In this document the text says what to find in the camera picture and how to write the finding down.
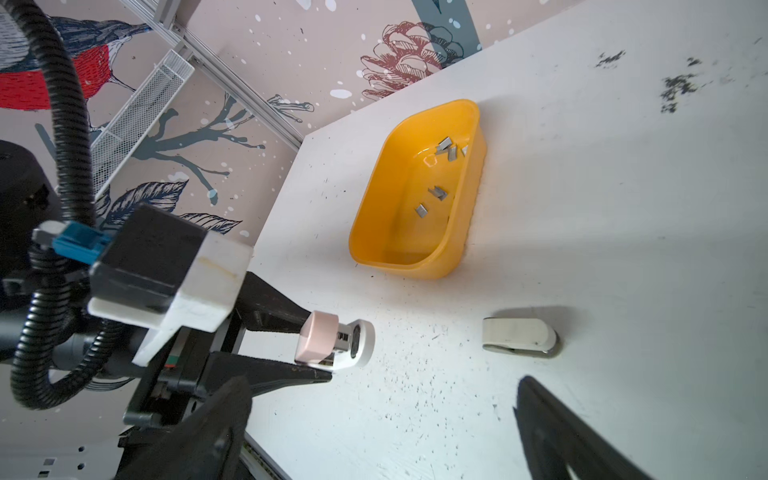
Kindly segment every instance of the bird illustration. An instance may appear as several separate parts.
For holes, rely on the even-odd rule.
[[[48,19],[58,30],[74,62],[86,100],[108,81],[133,90],[114,77],[112,62],[120,47],[133,35],[150,30],[148,25],[130,25],[118,20]],[[48,110],[50,107],[43,75],[24,34],[7,12],[0,11],[0,108]]]

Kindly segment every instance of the red bird breast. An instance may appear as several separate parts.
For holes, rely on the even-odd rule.
[[[73,60],[80,77],[85,99],[96,95],[112,75],[109,68],[109,47],[100,45],[90,48]],[[48,90],[39,70],[0,74],[0,108],[15,110],[48,110]]]

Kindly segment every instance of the white tabletop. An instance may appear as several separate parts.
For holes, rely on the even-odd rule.
[[[307,137],[250,269],[378,343],[364,369],[257,397],[248,432],[294,480],[528,478],[512,409],[533,375],[655,478],[764,476],[766,25],[762,0],[587,0]],[[386,135],[456,98],[488,140],[462,262],[434,281],[356,265]],[[561,355],[482,350],[499,315],[546,320]]]

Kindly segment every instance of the cable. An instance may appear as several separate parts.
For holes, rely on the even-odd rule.
[[[97,382],[96,380],[91,380],[91,382],[85,386],[85,389],[91,392],[111,392],[112,390],[117,390],[126,386],[132,381],[134,381],[134,379],[119,380],[117,382]]]
[[[27,38],[29,50],[38,61],[48,89],[61,217],[92,226],[94,207],[88,110],[78,74],[61,37],[35,2],[0,0],[0,5]],[[37,245],[30,248],[29,258],[32,269],[44,275],[63,273],[69,264],[69,260]],[[48,368],[68,316],[70,295],[68,284],[40,288],[32,295],[11,370],[13,396],[27,408],[50,409],[75,396],[93,379],[118,344],[122,324],[103,319],[99,333],[80,365],[51,384]]]

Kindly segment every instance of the leaf illustration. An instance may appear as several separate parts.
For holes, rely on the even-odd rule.
[[[189,220],[192,223],[196,223],[208,230],[221,233],[222,235],[242,222],[242,220],[227,220],[226,218],[211,214],[184,214],[179,215],[179,217]]]
[[[147,182],[133,190],[125,192],[114,201],[107,214],[105,224],[117,227],[125,223],[141,204],[150,204],[166,212],[174,211],[176,202],[179,201],[181,191],[187,186],[188,180],[183,182]]]
[[[102,194],[94,204],[96,217],[103,217],[107,214],[107,210],[109,209],[109,204],[111,201],[112,200],[109,197],[109,185],[107,185],[107,190],[104,191],[104,194]]]

